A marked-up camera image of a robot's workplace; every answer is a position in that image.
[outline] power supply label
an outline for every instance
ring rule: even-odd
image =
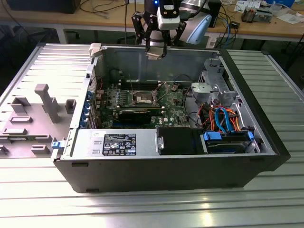
[[[104,156],[136,155],[136,134],[105,134]]]

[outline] gray plastic panel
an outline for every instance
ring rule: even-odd
[[[89,47],[89,45],[61,44],[46,44],[44,47],[37,47],[32,58],[29,58],[24,64],[24,70],[20,71],[14,79],[16,83],[9,87],[7,96],[1,97],[0,132],[4,131],[4,128],[25,128],[27,130],[25,136],[51,135],[52,139],[56,138],[57,140],[67,137],[72,114],[67,114],[65,103],[69,99],[77,100],[79,96],[87,66],[91,62]],[[58,115],[60,119],[58,123],[52,123],[48,114],[45,113],[42,100],[35,93],[37,84],[47,84],[50,97],[54,97],[59,104]],[[16,116],[11,107],[11,103],[16,97],[25,97],[31,104],[24,107],[27,111],[24,116],[31,117],[31,122],[11,123],[9,121]],[[0,158],[50,156],[50,154],[34,154],[32,152],[32,145],[39,144],[36,140],[24,141],[21,139],[22,137],[13,143],[0,142],[9,150],[6,155],[1,154]],[[52,152],[50,143],[41,143],[41,145],[46,144]]]

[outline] floor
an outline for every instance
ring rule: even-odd
[[[34,33],[41,31],[40,28],[26,28],[28,33]],[[80,38],[77,38],[75,34],[68,34],[69,43],[74,44],[91,44],[96,42],[93,31],[88,30],[79,30],[78,31]],[[98,41],[104,44],[113,44],[117,42],[118,38],[124,37],[124,32],[111,32],[111,31],[99,31],[98,32],[99,39]],[[48,42],[48,43],[57,43],[58,39],[56,37],[56,33],[50,31],[49,34],[45,37],[42,35],[35,36],[35,41]],[[23,65],[27,57],[30,55],[31,51],[35,47],[34,39],[27,39],[27,34],[22,31],[22,29],[18,29],[15,37],[7,38],[3,41],[0,41],[0,94],[4,91],[7,85],[10,83],[12,78],[15,76],[19,68]],[[182,44],[184,46],[198,47],[204,48],[207,43],[207,37],[204,38],[201,44],[199,45],[188,45]],[[236,39],[233,44],[228,45],[227,49],[240,49],[242,46],[243,40]],[[128,40],[128,44],[134,44],[134,39]],[[244,50],[258,50],[261,44],[260,40],[247,40],[243,45]],[[266,41],[262,47],[262,50],[266,50],[271,54],[271,56],[280,64],[282,68],[285,67],[285,64],[292,53],[296,43],[291,43],[286,50],[286,53],[282,52],[282,49],[285,49],[287,46],[287,42],[280,41]],[[294,80],[294,82],[303,89],[304,81],[301,80],[300,76],[304,74],[303,71],[303,62],[304,56],[300,56],[294,64],[290,67],[287,72],[288,75]]]

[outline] metal slotted surface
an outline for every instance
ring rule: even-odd
[[[76,99],[90,64],[89,45],[46,44],[37,47],[19,72],[19,78],[0,103],[0,130],[11,115],[15,96],[26,96],[30,103],[42,104],[34,92],[36,84],[48,84],[49,94],[59,104]]]
[[[270,89],[274,85],[289,87],[283,78],[277,78],[272,80],[273,84],[264,81]],[[257,89],[255,94],[263,89],[261,86],[268,85],[258,80],[247,82]],[[262,102],[267,114],[292,113],[275,106],[281,101],[275,98],[258,98],[259,101],[268,99]],[[295,99],[288,106],[297,113],[303,111],[301,100]],[[284,142],[290,144],[292,158],[275,172],[261,173],[243,189],[80,194],[72,190],[50,159],[2,159],[0,224],[9,224],[9,227],[26,223],[35,227],[58,224],[61,227],[69,223],[74,227],[98,224],[107,228],[302,228],[304,153],[300,146],[289,141],[289,133],[299,139],[304,134],[303,127],[298,122],[276,122],[275,127]]]
[[[229,54],[291,156],[304,156],[302,92],[260,51],[230,50]]]

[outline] desk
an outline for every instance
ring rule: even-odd
[[[122,0],[114,2],[111,7],[123,4]],[[84,9],[91,10],[91,5],[85,4]],[[294,4],[294,9],[303,9],[304,6]],[[137,10],[143,11],[143,4],[137,4]],[[42,27],[54,28],[57,30],[60,43],[67,43],[65,29],[84,29],[84,30],[107,30],[107,31],[124,31],[124,7],[119,7],[109,11],[109,19],[104,19],[93,13],[87,13],[78,9],[74,14],[62,14],[52,12],[29,12],[29,11],[11,11],[12,16],[25,27]],[[131,16],[134,12],[134,4],[128,6],[127,14],[127,31],[133,32]],[[297,42],[304,32],[304,23],[291,25],[287,22],[273,18],[271,23],[254,22],[252,24],[241,21],[241,13],[236,13],[232,20],[240,23],[237,38],[260,39],[260,40],[277,40],[277,41],[294,41]],[[16,23],[11,20],[5,12],[2,5],[0,6],[0,24],[15,26]],[[214,46],[214,40],[223,36],[225,27],[218,20],[214,28],[208,28],[206,36],[209,36],[208,48]]]

